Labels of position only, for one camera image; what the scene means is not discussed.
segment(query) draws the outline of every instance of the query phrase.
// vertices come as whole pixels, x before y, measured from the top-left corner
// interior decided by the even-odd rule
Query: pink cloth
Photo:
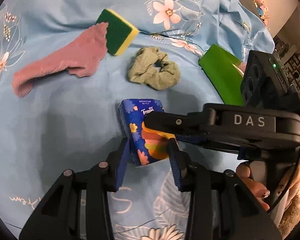
[[[77,77],[92,76],[107,52],[107,27],[108,23],[103,22],[93,25],[65,47],[16,72],[12,80],[14,93],[24,97],[31,91],[33,79],[65,69]]]

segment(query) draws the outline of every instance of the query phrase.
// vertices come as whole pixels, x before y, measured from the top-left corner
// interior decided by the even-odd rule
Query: blue tissue package
[[[118,110],[133,163],[147,165],[168,157],[168,139],[175,136],[146,128],[143,122],[145,115],[152,111],[164,112],[160,100],[124,99]]]

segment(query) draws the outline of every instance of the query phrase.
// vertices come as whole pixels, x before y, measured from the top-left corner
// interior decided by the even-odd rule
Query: blue bedsheet
[[[122,56],[106,55],[92,77],[59,73],[37,80],[25,98],[14,95],[16,71],[72,41],[104,8],[142,30]],[[274,49],[263,23],[238,0],[5,0],[0,7],[0,217],[7,227],[18,236],[63,170],[87,170],[118,147],[117,106],[123,99],[159,99],[176,114],[221,103],[197,64],[214,43],[242,60],[249,49]],[[127,81],[127,69],[144,46],[159,46],[178,63],[176,86],[156,91]],[[217,171],[238,164],[235,155],[180,147]],[[140,239],[152,227],[164,231],[176,225],[170,230],[184,232],[188,201],[173,185],[168,160],[140,168],[129,164],[122,188],[109,194],[116,239]]]

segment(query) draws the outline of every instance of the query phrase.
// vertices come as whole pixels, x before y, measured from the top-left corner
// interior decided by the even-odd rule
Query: finger
[[[266,202],[264,202],[261,198],[257,198],[257,200],[259,201],[259,203],[261,204],[261,206],[263,207],[263,209],[265,211],[269,210],[270,207],[269,207],[269,205]]]
[[[289,168],[289,170],[285,173],[285,175],[283,176],[283,178],[280,180],[279,185],[275,191],[276,195],[279,196],[282,192],[282,190],[286,187],[292,172],[293,172],[294,166],[291,166]],[[297,168],[297,172],[292,180],[292,183],[289,187],[289,189],[291,189],[295,184],[299,184],[300,183],[300,165]]]
[[[245,163],[240,163],[235,170],[235,173],[239,178],[249,178],[251,171]]]
[[[242,178],[241,180],[256,198],[266,198],[270,195],[270,191],[262,183],[250,178]]]
[[[300,190],[300,183],[296,183],[290,190],[288,194],[287,204],[286,207],[290,204],[291,200],[295,197],[295,195]]]

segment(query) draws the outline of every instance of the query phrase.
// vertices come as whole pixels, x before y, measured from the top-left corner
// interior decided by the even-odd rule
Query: sponge
[[[113,56],[122,54],[139,33],[135,26],[110,9],[101,12],[97,23],[101,22],[109,23],[106,34],[107,48]]]

